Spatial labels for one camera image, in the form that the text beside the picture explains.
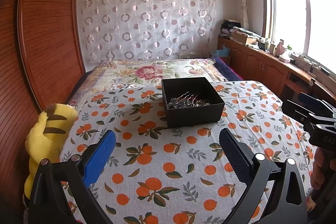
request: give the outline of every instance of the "pink bottle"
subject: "pink bottle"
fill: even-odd
[[[285,52],[285,47],[284,47],[284,41],[280,39],[279,44],[277,45],[275,49],[275,56],[279,57],[281,54]]]

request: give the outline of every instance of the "yellow plush toy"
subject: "yellow plush toy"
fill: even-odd
[[[59,154],[77,115],[77,111],[71,106],[52,104],[39,115],[37,123],[30,130],[25,143],[30,155],[30,174],[24,186],[25,196],[28,199],[40,161],[44,158],[48,158],[51,162],[59,161]]]

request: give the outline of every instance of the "open black box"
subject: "open black box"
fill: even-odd
[[[208,106],[168,108],[171,98],[177,98],[186,92],[198,94],[198,99],[210,101]],[[167,127],[186,127],[195,124],[217,122],[221,119],[224,101],[205,77],[163,79],[163,107],[167,118]]]

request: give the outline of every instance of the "floral bedspread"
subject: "floral bedspread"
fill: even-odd
[[[114,223],[222,223],[239,200],[239,182],[218,137],[235,137],[274,161],[295,159],[306,195],[315,147],[302,125],[281,112],[281,101],[253,81],[212,84],[225,101],[221,120],[166,129],[161,87],[109,90],[89,99],[70,131],[61,160],[82,154],[107,129],[117,146],[90,190]],[[76,219],[84,220],[67,184],[64,190]],[[264,191],[251,222],[258,220],[272,188]]]
[[[160,85],[161,79],[186,77],[206,77],[209,82],[226,81],[211,59],[110,61],[93,70],[70,100],[70,105],[80,110],[95,92]]]

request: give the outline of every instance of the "finger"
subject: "finger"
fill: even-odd
[[[311,177],[310,177],[310,185],[311,185],[315,190],[319,190],[319,189],[321,188],[321,185],[318,184],[318,183],[315,181],[313,175],[311,175]]]
[[[316,163],[318,164],[319,167],[322,167],[323,162],[324,162],[324,154],[322,152],[322,149],[318,147],[315,152],[314,159]]]
[[[330,168],[334,171],[336,171],[336,159],[331,160],[330,162]]]
[[[319,184],[322,185],[324,182],[324,174],[321,168],[318,166],[316,162],[313,162],[313,173],[311,175],[314,177],[314,180]]]

